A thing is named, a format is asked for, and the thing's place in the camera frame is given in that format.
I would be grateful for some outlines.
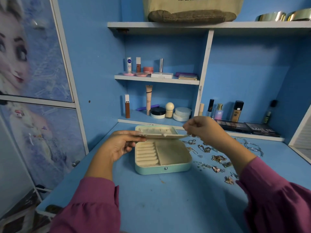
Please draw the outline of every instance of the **jewelry box compartment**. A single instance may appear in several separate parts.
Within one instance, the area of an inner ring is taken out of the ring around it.
[[[135,170],[142,175],[187,171],[192,156],[171,126],[137,126],[147,138],[135,146]]]

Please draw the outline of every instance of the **pink sleeve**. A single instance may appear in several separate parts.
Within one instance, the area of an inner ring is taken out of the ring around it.
[[[50,233],[119,233],[119,186],[104,178],[85,177],[64,210],[52,221]]]
[[[279,176],[258,157],[237,183],[248,196],[245,218],[252,232],[311,232],[310,190]]]

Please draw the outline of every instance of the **cabinet door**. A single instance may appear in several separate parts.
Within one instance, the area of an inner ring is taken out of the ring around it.
[[[0,105],[35,185],[53,189],[86,154],[75,109]]]
[[[2,94],[72,102],[50,1],[1,4],[6,5],[0,8]]]

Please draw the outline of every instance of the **nivea lip balm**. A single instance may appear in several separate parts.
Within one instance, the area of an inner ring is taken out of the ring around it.
[[[127,72],[132,72],[132,59],[130,57],[126,58]]]

